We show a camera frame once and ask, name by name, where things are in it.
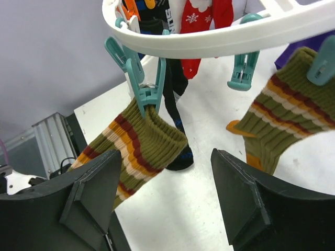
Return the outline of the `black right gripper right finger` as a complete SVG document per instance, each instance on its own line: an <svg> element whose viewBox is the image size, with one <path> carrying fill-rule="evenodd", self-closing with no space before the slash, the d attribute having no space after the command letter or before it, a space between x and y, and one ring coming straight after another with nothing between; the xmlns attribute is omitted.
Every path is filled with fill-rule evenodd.
<svg viewBox="0 0 335 251"><path fill-rule="evenodd" d="M334 196L305 189L213 149L211 166L234 250L334 250Z"/></svg>

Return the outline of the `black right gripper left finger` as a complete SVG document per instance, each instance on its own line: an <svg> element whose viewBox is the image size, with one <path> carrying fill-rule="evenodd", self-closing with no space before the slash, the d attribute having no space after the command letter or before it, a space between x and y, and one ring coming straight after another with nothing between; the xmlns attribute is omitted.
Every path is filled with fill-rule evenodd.
<svg viewBox="0 0 335 251"><path fill-rule="evenodd" d="M107 151L14 195L1 194L1 250L100 250L120 170L121 153Z"/></svg>

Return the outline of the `olive striped sock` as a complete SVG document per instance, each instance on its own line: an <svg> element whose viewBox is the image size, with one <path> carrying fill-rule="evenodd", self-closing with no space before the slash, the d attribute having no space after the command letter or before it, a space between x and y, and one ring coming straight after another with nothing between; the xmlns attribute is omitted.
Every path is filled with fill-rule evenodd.
<svg viewBox="0 0 335 251"><path fill-rule="evenodd" d="M121 153L121 173L114 201L117 208L171 164L188 144L187 137L163 120L155 108L141 115L133 99L69 167L73 171L109 150Z"/></svg>
<svg viewBox="0 0 335 251"><path fill-rule="evenodd" d="M274 73L240 120L226 129L244 140L247 164L270 175L296 142L334 130L334 79L317 86L307 78L317 52L297 49Z"/></svg>

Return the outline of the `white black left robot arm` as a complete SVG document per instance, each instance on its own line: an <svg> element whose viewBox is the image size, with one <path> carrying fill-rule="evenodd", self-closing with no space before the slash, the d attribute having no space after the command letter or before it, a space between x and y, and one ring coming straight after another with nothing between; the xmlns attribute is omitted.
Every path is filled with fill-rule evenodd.
<svg viewBox="0 0 335 251"><path fill-rule="evenodd" d="M14 195L19 191L38 185L46 178L36 175L25 175L15 171L9 165L1 165L1 194Z"/></svg>

